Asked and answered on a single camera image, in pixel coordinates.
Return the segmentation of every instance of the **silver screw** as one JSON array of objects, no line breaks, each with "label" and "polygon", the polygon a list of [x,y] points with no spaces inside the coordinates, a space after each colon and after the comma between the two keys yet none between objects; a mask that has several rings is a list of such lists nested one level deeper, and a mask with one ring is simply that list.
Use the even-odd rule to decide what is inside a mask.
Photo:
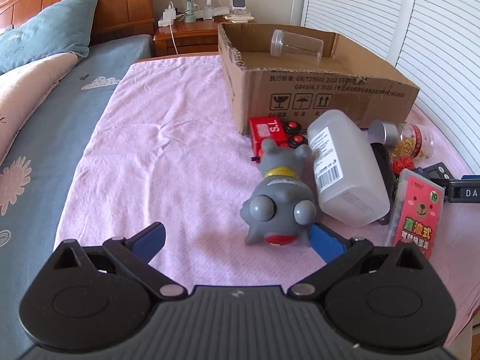
[{"label": "silver screw", "polygon": [[315,292],[315,287],[308,283],[296,283],[292,286],[292,292],[298,296],[308,296]]},{"label": "silver screw", "polygon": [[160,287],[160,294],[168,297],[178,296],[183,294],[183,287],[178,284],[165,284]]}]

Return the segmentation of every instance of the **wooden nightstand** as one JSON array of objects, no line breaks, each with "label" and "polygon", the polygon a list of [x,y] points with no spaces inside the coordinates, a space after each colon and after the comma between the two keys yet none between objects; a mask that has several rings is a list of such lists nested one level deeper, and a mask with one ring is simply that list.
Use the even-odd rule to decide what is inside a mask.
[{"label": "wooden nightstand", "polygon": [[[179,54],[218,51],[218,25],[227,23],[222,16],[215,21],[199,19],[194,23],[176,21],[172,26],[173,37]],[[170,27],[161,27],[153,36],[157,56],[176,55]]]}]

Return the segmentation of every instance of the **blue pillow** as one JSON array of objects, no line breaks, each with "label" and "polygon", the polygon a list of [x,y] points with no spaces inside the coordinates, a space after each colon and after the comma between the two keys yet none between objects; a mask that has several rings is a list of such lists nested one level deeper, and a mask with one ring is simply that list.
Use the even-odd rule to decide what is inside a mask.
[{"label": "blue pillow", "polygon": [[98,0],[62,0],[0,35],[0,74],[58,53],[88,55]]}]

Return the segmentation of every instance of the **blue bed sheet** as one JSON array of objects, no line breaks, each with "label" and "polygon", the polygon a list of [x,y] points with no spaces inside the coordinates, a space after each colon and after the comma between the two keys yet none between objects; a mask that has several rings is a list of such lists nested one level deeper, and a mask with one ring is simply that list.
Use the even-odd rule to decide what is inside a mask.
[{"label": "blue bed sheet", "polygon": [[29,346],[18,319],[18,306],[53,250],[75,168],[93,129],[130,65],[151,55],[148,35],[91,47],[88,57],[30,117],[0,167],[3,193],[16,196],[16,201],[14,197],[7,203],[6,214],[0,216],[2,360],[17,358]]}]

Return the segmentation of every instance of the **white closet door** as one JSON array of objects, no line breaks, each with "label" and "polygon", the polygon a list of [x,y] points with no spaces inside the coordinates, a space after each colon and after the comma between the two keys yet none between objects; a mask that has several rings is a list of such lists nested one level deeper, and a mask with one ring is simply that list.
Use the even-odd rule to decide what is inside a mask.
[{"label": "white closet door", "polygon": [[402,0],[306,0],[303,24],[338,32],[386,58]]},{"label": "white closet door", "polygon": [[480,0],[415,0],[397,69],[416,105],[480,174]]}]

